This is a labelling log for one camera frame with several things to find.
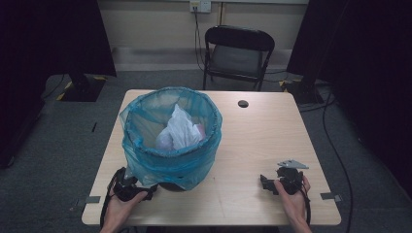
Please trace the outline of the white crumpled plastic bag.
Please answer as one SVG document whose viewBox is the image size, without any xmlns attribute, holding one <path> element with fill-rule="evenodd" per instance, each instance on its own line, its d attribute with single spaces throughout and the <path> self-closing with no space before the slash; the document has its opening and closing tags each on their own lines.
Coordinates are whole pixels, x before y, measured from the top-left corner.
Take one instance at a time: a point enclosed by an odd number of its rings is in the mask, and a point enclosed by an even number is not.
<svg viewBox="0 0 412 233">
<path fill-rule="evenodd" d="M 164 151 L 180 150 L 201 141 L 203 140 L 191 116 L 176 104 L 166 127 L 155 139 L 155 148 Z"/>
</svg>

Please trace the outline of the dark curtain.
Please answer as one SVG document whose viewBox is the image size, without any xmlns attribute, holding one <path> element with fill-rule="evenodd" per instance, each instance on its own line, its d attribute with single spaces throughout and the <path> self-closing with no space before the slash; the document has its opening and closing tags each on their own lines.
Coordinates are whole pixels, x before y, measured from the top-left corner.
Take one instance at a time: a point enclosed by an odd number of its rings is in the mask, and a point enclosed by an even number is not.
<svg viewBox="0 0 412 233">
<path fill-rule="evenodd" d="M 52 75 L 116 74 L 98 0 L 0 0 L 0 168 L 44 106 Z"/>
<path fill-rule="evenodd" d="M 412 198 L 412 0 L 309 0 L 288 71 L 332 83 Z"/>
</svg>

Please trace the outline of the person's left hand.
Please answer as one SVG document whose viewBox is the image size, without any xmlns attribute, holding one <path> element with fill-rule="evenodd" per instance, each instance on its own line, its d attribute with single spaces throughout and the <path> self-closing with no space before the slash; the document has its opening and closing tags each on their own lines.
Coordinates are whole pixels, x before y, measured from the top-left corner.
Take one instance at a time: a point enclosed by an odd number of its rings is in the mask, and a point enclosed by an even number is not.
<svg viewBox="0 0 412 233">
<path fill-rule="evenodd" d="M 133 209 L 144 199 L 146 192 L 137 194 L 132 200 L 122 202 L 113 190 L 109 193 L 109 203 L 104 215 L 103 226 L 121 228 L 125 225 Z"/>
</svg>

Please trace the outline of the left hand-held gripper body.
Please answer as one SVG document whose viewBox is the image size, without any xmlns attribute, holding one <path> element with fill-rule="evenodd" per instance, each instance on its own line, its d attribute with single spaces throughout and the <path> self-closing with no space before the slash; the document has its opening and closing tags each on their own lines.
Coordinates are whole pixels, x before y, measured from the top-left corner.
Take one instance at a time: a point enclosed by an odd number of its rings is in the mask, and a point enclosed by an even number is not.
<svg viewBox="0 0 412 233">
<path fill-rule="evenodd" d="M 131 176 L 127 169 L 122 167 L 117 170 L 116 182 L 114 186 L 114 193 L 119 197 L 122 202 L 128 202 L 132 200 L 137 194 L 146 192 L 145 200 L 150 199 L 150 190 L 148 188 L 137 186 L 138 180 Z"/>
</svg>

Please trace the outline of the black folding chair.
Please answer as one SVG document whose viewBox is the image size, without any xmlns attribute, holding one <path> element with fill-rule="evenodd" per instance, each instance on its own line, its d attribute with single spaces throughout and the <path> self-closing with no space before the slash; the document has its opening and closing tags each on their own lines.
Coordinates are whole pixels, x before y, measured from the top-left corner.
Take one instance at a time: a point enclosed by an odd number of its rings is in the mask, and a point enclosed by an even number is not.
<svg viewBox="0 0 412 233">
<path fill-rule="evenodd" d="M 275 49 L 266 32 L 238 26 L 217 25 L 204 36 L 203 89 L 207 77 L 220 77 L 253 83 L 261 91 L 265 72 Z"/>
</svg>

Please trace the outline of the black stand base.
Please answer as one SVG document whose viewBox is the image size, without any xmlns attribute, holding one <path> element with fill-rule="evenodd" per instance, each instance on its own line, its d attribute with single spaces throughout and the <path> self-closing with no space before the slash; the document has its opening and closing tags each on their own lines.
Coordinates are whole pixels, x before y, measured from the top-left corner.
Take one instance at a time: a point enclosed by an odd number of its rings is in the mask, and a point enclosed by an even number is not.
<svg viewBox="0 0 412 233">
<path fill-rule="evenodd" d="M 307 84 L 303 79 L 300 79 L 280 81 L 279 85 L 284 92 L 293 96 L 295 103 L 298 105 L 324 103 L 323 97 L 313 83 Z"/>
<path fill-rule="evenodd" d="M 70 73 L 70 82 L 57 96 L 57 101 L 65 102 L 95 102 L 107 81 L 104 77 Z"/>
</svg>

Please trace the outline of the white wall outlet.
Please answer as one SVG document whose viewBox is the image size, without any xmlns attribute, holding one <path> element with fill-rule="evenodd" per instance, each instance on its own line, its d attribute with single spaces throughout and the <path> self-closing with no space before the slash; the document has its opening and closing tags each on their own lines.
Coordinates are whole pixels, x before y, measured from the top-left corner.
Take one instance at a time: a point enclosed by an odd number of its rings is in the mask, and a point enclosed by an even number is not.
<svg viewBox="0 0 412 233">
<path fill-rule="evenodd" d="M 189 11 L 191 13 L 210 14 L 212 11 L 211 0 L 190 0 Z"/>
</svg>

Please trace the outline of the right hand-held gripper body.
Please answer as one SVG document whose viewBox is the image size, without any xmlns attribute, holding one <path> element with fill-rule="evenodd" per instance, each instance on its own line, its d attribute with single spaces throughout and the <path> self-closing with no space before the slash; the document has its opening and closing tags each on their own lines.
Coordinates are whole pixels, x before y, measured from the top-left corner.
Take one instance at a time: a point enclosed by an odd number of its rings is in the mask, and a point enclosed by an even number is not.
<svg viewBox="0 0 412 233">
<path fill-rule="evenodd" d="M 302 169 L 308 169 L 308 166 L 294 159 L 288 159 L 278 163 L 279 169 L 277 175 L 279 182 L 283 185 L 284 190 L 289 195 L 294 195 L 298 191 L 307 193 L 307 188 L 303 183 Z"/>
</svg>

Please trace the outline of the person's right hand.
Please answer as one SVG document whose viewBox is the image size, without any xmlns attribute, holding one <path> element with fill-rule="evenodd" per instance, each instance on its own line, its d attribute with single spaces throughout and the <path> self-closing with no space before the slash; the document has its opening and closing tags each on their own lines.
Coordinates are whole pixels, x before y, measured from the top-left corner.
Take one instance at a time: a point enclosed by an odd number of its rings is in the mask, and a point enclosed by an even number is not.
<svg viewBox="0 0 412 233">
<path fill-rule="evenodd" d="M 306 206 L 304 195 L 301 192 L 297 192 L 294 195 L 289 195 L 278 180 L 275 180 L 274 183 L 281 197 L 283 209 L 290 224 L 293 220 L 298 219 L 301 221 L 306 221 Z"/>
</svg>

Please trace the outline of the bin with blue bag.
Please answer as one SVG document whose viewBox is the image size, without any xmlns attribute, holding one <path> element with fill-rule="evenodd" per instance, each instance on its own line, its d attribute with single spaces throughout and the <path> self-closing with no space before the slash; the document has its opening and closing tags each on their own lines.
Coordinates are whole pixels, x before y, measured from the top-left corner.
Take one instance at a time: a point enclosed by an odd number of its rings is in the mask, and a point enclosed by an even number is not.
<svg viewBox="0 0 412 233">
<path fill-rule="evenodd" d="M 157 150 L 155 139 L 178 104 L 206 138 L 180 150 Z M 132 100 L 120 113 L 122 147 L 129 171 L 144 186 L 175 183 L 191 190 L 201 183 L 215 161 L 222 138 L 223 117 L 205 93 L 185 87 L 165 87 Z"/>
</svg>

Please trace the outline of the black trash bin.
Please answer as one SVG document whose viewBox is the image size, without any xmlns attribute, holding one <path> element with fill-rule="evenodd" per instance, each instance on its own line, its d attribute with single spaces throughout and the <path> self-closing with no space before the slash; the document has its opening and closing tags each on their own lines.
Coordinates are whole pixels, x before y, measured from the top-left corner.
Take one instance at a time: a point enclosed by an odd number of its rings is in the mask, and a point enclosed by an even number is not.
<svg viewBox="0 0 412 233">
<path fill-rule="evenodd" d="M 180 186 L 176 185 L 175 183 L 159 183 L 159 185 L 168 190 L 168 191 L 174 191 L 174 192 L 183 192 L 185 191 L 184 188 L 181 188 Z"/>
</svg>

